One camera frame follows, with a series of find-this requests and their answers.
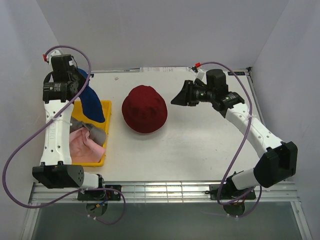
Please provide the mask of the blue hat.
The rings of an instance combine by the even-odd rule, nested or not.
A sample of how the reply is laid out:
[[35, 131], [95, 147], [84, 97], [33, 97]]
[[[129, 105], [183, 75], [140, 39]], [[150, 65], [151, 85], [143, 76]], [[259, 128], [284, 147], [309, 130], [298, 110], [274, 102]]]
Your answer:
[[79, 98], [82, 104], [82, 112], [88, 119], [98, 123], [105, 121], [100, 99], [89, 84], [86, 85]]

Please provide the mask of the pink hat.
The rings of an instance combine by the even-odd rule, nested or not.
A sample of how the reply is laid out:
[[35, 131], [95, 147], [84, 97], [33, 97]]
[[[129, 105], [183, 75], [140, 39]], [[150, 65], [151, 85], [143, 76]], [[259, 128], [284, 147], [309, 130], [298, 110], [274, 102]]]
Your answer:
[[98, 163], [105, 149], [90, 138], [90, 131], [79, 128], [69, 134], [69, 152], [73, 164]]

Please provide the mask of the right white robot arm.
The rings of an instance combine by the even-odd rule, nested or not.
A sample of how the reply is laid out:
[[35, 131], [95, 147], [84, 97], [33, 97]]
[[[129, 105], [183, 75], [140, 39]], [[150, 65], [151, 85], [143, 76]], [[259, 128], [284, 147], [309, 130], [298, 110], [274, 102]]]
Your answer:
[[199, 70], [195, 80], [185, 80], [171, 104], [195, 107], [210, 103], [232, 123], [256, 151], [255, 167], [229, 176], [221, 188], [223, 195], [237, 199], [244, 190], [256, 186], [269, 188], [296, 174], [298, 147], [271, 133], [250, 113], [250, 107], [236, 92], [229, 91], [226, 74], [221, 69]]

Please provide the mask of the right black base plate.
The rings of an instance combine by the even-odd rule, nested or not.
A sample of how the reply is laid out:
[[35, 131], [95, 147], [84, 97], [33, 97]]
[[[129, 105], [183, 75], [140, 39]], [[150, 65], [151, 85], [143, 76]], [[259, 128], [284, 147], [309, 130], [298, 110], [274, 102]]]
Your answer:
[[[211, 200], [217, 200], [218, 196], [218, 190], [219, 190], [220, 184], [210, 184], [209, 189], [206, 190], [204, 193], [206, 195], [210, 195]], [[242, 194], [246, 193], [249, 189], [242, 189], [242, 190], [228, 190], [225, 186], [222, 187], [221, 193], [220, 193], [220, 200], [233, 200], [237, 197], [241, 196]], [[255, 200], [256, 199], [256, 193], [253, 189], [250, 190], [250, 192], [245, 196], [246, 200]]]

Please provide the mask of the blue corner label right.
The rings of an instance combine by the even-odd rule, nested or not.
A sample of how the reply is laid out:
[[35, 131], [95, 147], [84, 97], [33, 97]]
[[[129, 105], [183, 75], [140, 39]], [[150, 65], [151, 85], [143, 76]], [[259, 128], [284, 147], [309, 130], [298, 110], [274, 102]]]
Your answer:
[[231, 72], [231, 71], [228, 71], [227, 72], [229, 76], [245, 76], [246, 73], [244, 71], [234, 71], [234, 72]]

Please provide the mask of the dark red bucket hat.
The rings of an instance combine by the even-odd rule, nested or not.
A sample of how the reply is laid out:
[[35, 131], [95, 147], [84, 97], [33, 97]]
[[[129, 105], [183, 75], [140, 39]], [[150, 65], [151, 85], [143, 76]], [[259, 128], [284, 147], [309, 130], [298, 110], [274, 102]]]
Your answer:
[[151, 86], [139, 85], [124, 99], [121, 107], [126, 124], [140, 134], [159, 130], [167, 121], [165, 100]]

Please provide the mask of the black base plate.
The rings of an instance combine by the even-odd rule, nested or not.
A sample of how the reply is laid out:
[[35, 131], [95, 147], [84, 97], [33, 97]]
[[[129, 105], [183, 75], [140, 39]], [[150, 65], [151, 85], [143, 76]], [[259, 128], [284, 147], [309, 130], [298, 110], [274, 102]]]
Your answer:
[[122, 186], [119, 184], [113, 185], [105, 185], [105, 188], [113, 189], [113, 190], [85, 190], [83, 192], [79, 192], [77, 195], [78, 201], [119, 201], [121, 196], [118, 191], [122, 191]]
[[[219, 190], [220, 184], [210, 184], [209, 189], [206, 190], [204, 193], [206, 195], [210, 195], [211, 200], [217, 200], [218, 196], [218, 190]], [[228, 190], [225, 186], [222, 187], [221, 193], [220, 193], [220, 200], [233, 200], [237, 197], [241, 196], [242, 194], [246, 193], [249, 189], [242, 189], [242, 190]], [[253, 189], [250, 190], [250, 192], [245, 196], [246, 200], [255, 200], [256, 199], [256, 193]]]

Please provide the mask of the aluminium front rail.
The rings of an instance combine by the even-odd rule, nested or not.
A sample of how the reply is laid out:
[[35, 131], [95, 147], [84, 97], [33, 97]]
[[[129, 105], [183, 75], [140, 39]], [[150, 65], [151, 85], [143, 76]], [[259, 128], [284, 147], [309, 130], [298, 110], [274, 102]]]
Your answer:
[[[151, 181], [128, 182], [116, 181], [115, 185], [121, 185], [126, 203], [216, 203], [205, 192], [216, 181]], [[47, 189], [36, 183], [32, 187], [30, 203], [48, 203], [60, 196], [71, 192], [72, 188]], [[282, 181], [269, 188], [262, 189], [260, 202], [298, 202], [300, 197], [296, 184], [293, 181]]]

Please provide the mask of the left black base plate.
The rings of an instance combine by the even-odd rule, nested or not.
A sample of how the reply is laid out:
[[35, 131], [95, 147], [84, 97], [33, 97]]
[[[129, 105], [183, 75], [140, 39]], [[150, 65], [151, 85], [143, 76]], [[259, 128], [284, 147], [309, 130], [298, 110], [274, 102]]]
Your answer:
[[121, 196], [118, 191], [122, 191], [122, 186], [119, 184], [113, 185], [105, 185], [105, 188], [113, 189], [113, 190], [85, 190], [83, 192], [79, 192], [77, 195], [78, 201], [119, 201]]

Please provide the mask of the grey hat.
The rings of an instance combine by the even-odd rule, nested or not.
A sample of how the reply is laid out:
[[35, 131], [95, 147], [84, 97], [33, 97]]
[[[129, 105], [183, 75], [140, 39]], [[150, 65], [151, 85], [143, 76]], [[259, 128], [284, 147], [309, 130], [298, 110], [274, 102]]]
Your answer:
[[77, 120], [74, 117], [71, 117], [70, 124], [71, 124], [69, 129], [70, 133], [73, 133], [79, 130], [80, 128], [84, 127], [87, 130], [89, 130], [89, 138], [91, 140], [93, 140], [96, 144], [100, 146], [104, 145], [107, 139], [107, 134], [103, 129], [97, 126], [94, 126], [92, 123], [85, 123], [83, 121]]

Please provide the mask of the yellow plastic bin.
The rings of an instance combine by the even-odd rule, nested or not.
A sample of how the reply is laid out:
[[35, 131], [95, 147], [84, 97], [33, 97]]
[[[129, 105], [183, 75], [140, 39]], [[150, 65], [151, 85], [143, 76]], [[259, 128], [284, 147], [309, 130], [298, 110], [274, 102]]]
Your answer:
[[106, 156], [112, 102], [102, 100], [104, 122], [96, 122], [83, 114], [80, 101], [75, 101], [69, 134], [70, 156], [73, 165], [101, 167]]

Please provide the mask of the white paper strip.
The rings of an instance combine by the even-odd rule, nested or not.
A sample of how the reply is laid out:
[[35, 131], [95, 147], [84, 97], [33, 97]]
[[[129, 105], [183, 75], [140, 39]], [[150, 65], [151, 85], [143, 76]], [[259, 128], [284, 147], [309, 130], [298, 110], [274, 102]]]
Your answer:
[[188, 67], [176, 67], [176, 66], [157, 66], [157, 67], [141, 67], [139, 69], [140, 73], [172, 73], [172, 72], [189, 72]]

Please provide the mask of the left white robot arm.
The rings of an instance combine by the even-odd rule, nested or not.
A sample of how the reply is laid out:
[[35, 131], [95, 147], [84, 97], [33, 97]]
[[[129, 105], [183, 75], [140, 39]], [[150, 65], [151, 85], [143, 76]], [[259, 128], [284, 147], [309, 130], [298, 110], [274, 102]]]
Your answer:
[[99, 175], [72, 164], [69, 143], [73, 103], [88, 86], [89, 78], [79, 72], [70, 54], [55, 50], [43, 57], [52, 72], [43, 81], [44, 148], [40, 165], [33, 167], [32, 175], [48, 189], [88, 189], [95, 200], [100, 200], [106, 195], [106, 187], [100, 184]]

